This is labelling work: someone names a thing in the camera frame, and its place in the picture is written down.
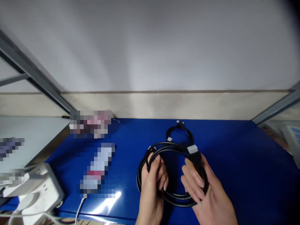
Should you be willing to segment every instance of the metal frame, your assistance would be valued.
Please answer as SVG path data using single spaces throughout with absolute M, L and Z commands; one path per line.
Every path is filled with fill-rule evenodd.
M 0 87 L 4 86 L 4 85 L 11 84 L 11 83 L 15 83 L 15 82 L 20 81 L 20 80 L 25 80 L 27 78 L 29 78 L 29 76 L 25 73 L 20 74 L 20 75 L 16 75 L 14 77 L 5 78 L 5 79 L 0 80 Z
M 0 81 L 5 85 L 26 79 L 66 113 L 76 110 L 60 94 L 54 84 L 29 60 L 29 58 L 0 30 L 0 57 L 20 75 Z
M 293 105 L 300 102 L 300 89 L 295 90 L 294 92 L 283 97 L 281 100 L 273 104 L 271 107 L 263 111 L 261 114 L 256 116 L 252 121 L 258 126 L 264 124 L 266 121 L 272 117 L 278 115 L 284 110 L 292 107 Z

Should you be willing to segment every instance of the white wall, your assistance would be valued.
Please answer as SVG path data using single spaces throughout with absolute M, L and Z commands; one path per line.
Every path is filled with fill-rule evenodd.
M 251 120 L 287 92 L 63 94 L 77 110 L 111 110 L 119 118 Z M 62 116 L 43 94 L 0 94 L 0 115 Z
M 288 89 L 299 37 L 280 2 L 0 0 L 0 27 L 65 92 Z

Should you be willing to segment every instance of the power strip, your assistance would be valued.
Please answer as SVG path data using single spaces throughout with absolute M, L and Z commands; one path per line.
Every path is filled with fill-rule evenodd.
M 22 215 L 47 212 L 50 213 L 55 207 L 62 204 L 64 193 L 60 187 L 51 167 L 47 163 L 37 165 L 30 173 L 45 176 L 45 180 L 32 193 L 39 192 L 37 201 L 29 208 L 22 211 Z M 39 225 L 47 216 L 38 214 L 35 216 L 23 217 L 24 225 Z

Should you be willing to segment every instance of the blue tabletop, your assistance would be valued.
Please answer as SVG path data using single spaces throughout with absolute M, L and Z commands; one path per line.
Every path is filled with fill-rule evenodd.
M 75 217 L 80 204 L 79 182 L 87 173 L 101 143 L 115 143 L 115 156 L 101 186 L 103 198 L 88 198 L 79 218 L 134 224 L 140 193 L 136 184 L 138 165 L 145 151 L 164 141 L 176 120 L 119 119 L 112 121 L 111 136 L 104 139 L 67 137 L 46 161 L 60 182 L 65 200 L 57 210 L 62 217 Z M 292 156 L 251 121 L 182 120 L 194 135 L 195 144 L 207 158 L 231 199 L 239 224 L 287 224 L 300 203 L 300 170 Z M 183 140 L 175 131 L 175 142 Z M 183 191 L 180 183 L 182 156 L 164 158 L 169 188 Z M 197 224 L 191 208 L 165 204 L 164 223 Z

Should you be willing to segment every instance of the coiled cable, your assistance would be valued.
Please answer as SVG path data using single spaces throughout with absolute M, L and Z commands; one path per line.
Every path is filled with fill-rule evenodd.
M 175 128 L 178 128 L 177 126 L 171 127 L 170 129 L 168 129 L 167 137 L 170 137 L 169 134 Z M 187 132 L 187 134 L 189 136 L 190 143 L 193 143 L 194 139 L 193 139 L 192 133 L 186 128 L 184 128 L 184 130 Z M 190 154 L 189 150 L 186 146 L 183 146 L 183 145 L 180 145 L 180 144 L 177 144 L 177 143 L 174 143 L 174 142 L 170 142 L 170 141 L 158 142 L 158 143 L 152 145 L 151 147 L 149 147 L 149 149 L 146 151 L 145 156 L 142 159 L 142 161 L 140 162 L 138 170 L 137 170 L 137 187 L 138 187 L 138 190 L 141 192 L 141 188 L 142 188 L 142 168 L 143 168 L 144 164 L 146 163 L 148 172 L 150 172 L 151 163 L 154 161 L 156 156 L 158 154 L 166 152 L 166 151 L 172 151 L 172 152 L 176 152 L 180 155 L 183 155 L 185 158 L 187 158 L 188 160 L 190 160 L 194 164 L 195 169 L 197 170 L 199 175 L 204 180 L 204 187 L 202 188 L 202 190 L 203 190 L 204 194 L 206 194 L 207 190 L 208 190 L 209 183 L 208 183 L 208 179 L 207 179 L 207 175 L 206 175 L 203 163 L 201 161 L 201 158 L 202 158 L 201 153 L 199 151 L 197 151 L 195 153 Z M 153 153 L 153 155 L 151 156 L 151 158 L 148 162 L 148 157 L 149 157 L 150 153 Z M 168 190 L 162 191 L 162 192 L 157 190 L 157 193 L 165 201 L 167 201 L 168 203 L 170 203 L 174 206 L 192 207 L 192 206 L 197 204 L 192 199 L 192 197 L 190 196 L 190 194 L 188 192 L 185 192 L 185 193 L 171 193 Z
M 188 146 L 192 146 L 194 144 L 194 136 L 193 136 L 193 134 L 187 128 L 185 128 L 185 126 L 183 125 L 183 123 L 180 122 L 179 120 L 177 120 L 177 125 L 176 126 L 170 127 L 167 130 L 166 139 L 168 139 L 169 137 L 171 137 L 171 133 L 175 129 L 181 129 L 181 130 L 184 130 L 187 133 L 188 140 L 189 140 L 189 144 L 187 145 L 187 147 Z

